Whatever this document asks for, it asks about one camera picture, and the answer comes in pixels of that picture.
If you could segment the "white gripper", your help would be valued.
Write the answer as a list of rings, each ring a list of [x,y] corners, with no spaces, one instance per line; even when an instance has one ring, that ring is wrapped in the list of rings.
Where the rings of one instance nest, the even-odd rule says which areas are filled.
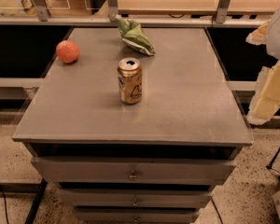
[[[271,21],[264,22],[250,33],[245,41],[252,45],[266,44],[267,53],[279,59],[272,68],[261,68],[255,94],[249,105],[248,122],[262,125],[280,108],[280,8],[273,14]]]

